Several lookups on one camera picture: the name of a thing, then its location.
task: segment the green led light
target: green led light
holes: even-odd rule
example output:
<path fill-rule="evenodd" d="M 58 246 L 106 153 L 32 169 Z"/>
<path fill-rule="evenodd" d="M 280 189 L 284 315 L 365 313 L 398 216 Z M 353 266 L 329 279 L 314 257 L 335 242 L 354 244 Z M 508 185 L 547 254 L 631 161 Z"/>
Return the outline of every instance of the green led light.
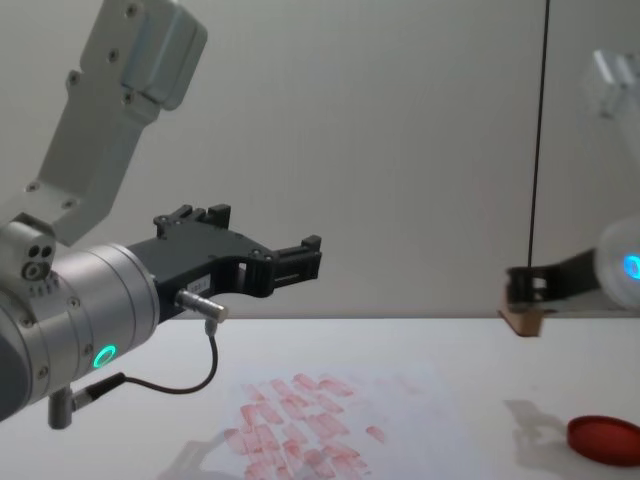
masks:
<path fill-rule="evenodd" d="M 98 355 L 96 355 L 96 358 L 93 360 L 93 368 L 104 367 L 113 359 L 113 357 L 116 356 L 117 351 L 118 349 L 115 345 L 107 345 L 104 347 L 98 352 Z"/>

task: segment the pink smudge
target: pink smudge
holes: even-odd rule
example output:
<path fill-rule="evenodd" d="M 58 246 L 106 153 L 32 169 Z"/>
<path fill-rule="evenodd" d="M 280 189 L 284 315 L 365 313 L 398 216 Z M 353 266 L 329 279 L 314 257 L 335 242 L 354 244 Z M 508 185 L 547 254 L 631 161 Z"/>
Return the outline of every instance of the pink smudge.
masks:
<path fill-rule="evenodd" d="M 242 440 L 247 446 L 248 452 L 259 452 L 262 450 L 262 444 L 260 443 L 260 439 L 258 438 L 258 434 L 256 432 L 252 431 L 249 433 L 243 433 Z"/>
<path fill-rule="evenodd" d="M 336 474 L 331 466 L 325 462 L 324 455 L 318 450 L 309 450 L 304 453 L 304 461 L 320 478 L 335 478 Z"/>
<path fill-rule="evenodd" d="M 335 378 L 324 376 L 324 380 L 320 382 L 320 387 L 331 392 L 336 397 L 348 397 L 353 395 L 353 390 L 349 386 Z"/>
<path fill-rule="evenodd" d="M 360 456 L 360 452 L 336 440 L 326 440 L 322 443 L 325 445 L 322 452 L 329 457 L 357 458 Z"/>
<path fill-rule="evenodd" d="M 318 420 L 322 425 L 331 432 L 331 435 L 349 435 L 349 429 L 345 427 L 339 420 L 328 413 L 318 415 Z"/>
<path fill-rule="evenodd" d="M 276 478 L 278 480 L 293 480 L 293 477 L 289 473 L 287 467 L 281 467 L 276 470 Z"/>
<path fill-rule="evenodd" d="M 293 420 L 304 420 L 304 412 L 288 398 L 280 400 L 280 405 L 282 405 L 284 411 L 287 412 L 287 415 L 289 415 Z"/>
<path fill-rule="evenodd" d="M 299 383 L 301 386 L 305 387 L 307 390 L 319 390 L 320 385 L 318 385 L 315 381 L 313 381 L 310 377 L 305 375 L 304 373 L 299 373 L 295 377 L 293 377 L 293 381 Z"/>
<path fill-rule="evenodd" d="M 267 425 L 258 425 L 256 427 L 256 433 L 260 440 L 260 445 L 265 450 L 280 450 L 280 443 L 276 439 L 275 435 Z"/>
<path fill-rule="evenodd" d="M 293 423 L 290 423 L 282 429 L 282 432 L 287 436 L 289 440 L 293 440 L 296 443 L 307 443 L 307 437 L 300 431 Z"/>
<path fill-rule="evenodd" d="M 284 448 L 284 454 L 287 457 L 287 462 L 294 472 L 297 472 L 304 465 L 304 456 L 302 455 L 302 449 L 300 445 L 291 440 L 287 440 L 282 444 Z"/>
<path fill-rule="evenodd" d="M 375 438 L 376 440 L 378 440 L 380 443 L 384 443 L 385 441 L 385 435 L 384 432 L 375 426 L 371 426 L 369 428 L 367 428 L 367 433 L 369 435 L 371 435 L 373 438 Z"/>
<path fill-rule="evenodd" d="M 342 413 L 344 408 L 338 405 L 336 402 L 328 397 L 325 397 L 321 393 L 316 396 L 318 404 L 329 413 Z"/>
<path fill-rule="evenodd" d="M 291 390 L 289 386 L 280 379 L 271 380 L 271 387 L 278 393 L 278 395 L 282 397 L 289 397 L 290 395 L 295 395 L 293 393 L 293 390 Z"/>
<path fill-rule="evenodd" d="M 271 405 L 269 405 L 268 403 L 259 403 L 258 405 L 256 405 L 256 408 L 258 409 L 258 412 L 260 412 L 260 415 L 262 415 L 262 417 L 269 423 L 273 423 L 276 425 L 280 425 L 284 423 L 284 420 L 282 420 L 282 417 L 280 415 L 278 415 L 278 412 L 276 412 L 273 407 L 271 407 Z"/>
<path fill-rule="evenodd" d="M 246 455 L 249 453 L 249 449 L 237 429 L 233 428 L 225 430 L 224 439 L 234 453 L 237 453 L 238 455 Z"/>
<path fill-rule="evenodd" d="M 362 480 L 362 477 L 351 466 L 349 460 L 345 457 L 334 457 L 331 459 L 331 465 L 335 468 L 336 472 L 341 478 L 346 480 Z"/>
<path fill-rule="evenodd" d="M 255 405 L 244 405 L 243 407 L 240 407 L 240 412 L 242 413 L 244 421 L 250 427 L 253 427 L 258 423 L 258 409 Z"/>
<path fill-rule="evenodd" d="M 267 400 L 254 385 L 243 385 L 242 390 L 252 402 L 265 402 Z"/>
<path fill-rule="evenodd" d="M 308 427 L 315 433 L 321 440 L 327 440 L 333 436 L 331 430 L 329 430 L 315 415 L 309 415 L 306 419 Z"/>

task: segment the white tabletop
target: white tabletop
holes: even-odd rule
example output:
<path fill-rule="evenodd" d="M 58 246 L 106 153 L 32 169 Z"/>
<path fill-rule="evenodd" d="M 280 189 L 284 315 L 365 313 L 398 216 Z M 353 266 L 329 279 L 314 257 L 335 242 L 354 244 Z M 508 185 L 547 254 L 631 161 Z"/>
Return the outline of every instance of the white tabletop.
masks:
<path fill-rule="evenodd" d="M 124 371 L 163 385 L 198 383 L 210 362 L 202 329 L 195 320 L 162 325 L 148 344 L 88 380 Z M 496 479 L 640 475 L 576 455 L 563 427 L 588 414 L 640 424 L 638 320 L 551 319 L 539 339 L 516 337 L 498 319 L 229 320 L 218 342 L 219 374 L 199 394 L 125 385 L 77 413 L 64 432 L 48 429 L 45 402 L 0 424 L 0 478 L 165 480 L 188 452 L 206 452 L 225 421 L 227 387 L 246 366 L 401 371 L 420 363 L 437 370 Z M 215 480 L 197 469 L 197 458 L 192 463 L 175 479 Z"/>

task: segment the white wall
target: white wall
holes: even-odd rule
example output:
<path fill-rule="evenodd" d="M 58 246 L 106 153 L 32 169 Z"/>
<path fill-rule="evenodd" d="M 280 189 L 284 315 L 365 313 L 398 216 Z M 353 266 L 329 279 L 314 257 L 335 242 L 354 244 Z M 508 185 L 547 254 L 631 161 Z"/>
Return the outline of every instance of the white wall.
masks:
<path fill-rule="evenodd" d="M 635 0 L 553 0 L 534 263 L 592 248 L 603 229 L 635 215 L 640 170 L 619 127 L 589 110 L 580 85 L 594 50 L 640 49 Z"/>
<path fill-rule="evenodd" d="M 492 315 L 526 261 L 544 2 L 184 4 L 210 33 L 192 88 L 81 244 L 224 202 L 267 246 L 325 242 L 318 282 L 236 315 Z M 0 5 L 0 201 L 37 172 L 98 7 Z"/>

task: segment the red plastic lid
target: red plastic lid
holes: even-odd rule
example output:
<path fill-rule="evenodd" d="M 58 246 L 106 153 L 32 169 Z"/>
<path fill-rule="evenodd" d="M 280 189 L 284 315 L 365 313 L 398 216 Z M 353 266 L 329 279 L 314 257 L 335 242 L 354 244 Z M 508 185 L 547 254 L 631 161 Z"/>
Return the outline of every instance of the red plastic lid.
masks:
<path fill-rule="evenodd" d="M 580 455 L 616 467 L 640 466 L 640 427 L 611 417 L 578 417 L 568 426 L 568 442 Z"/>

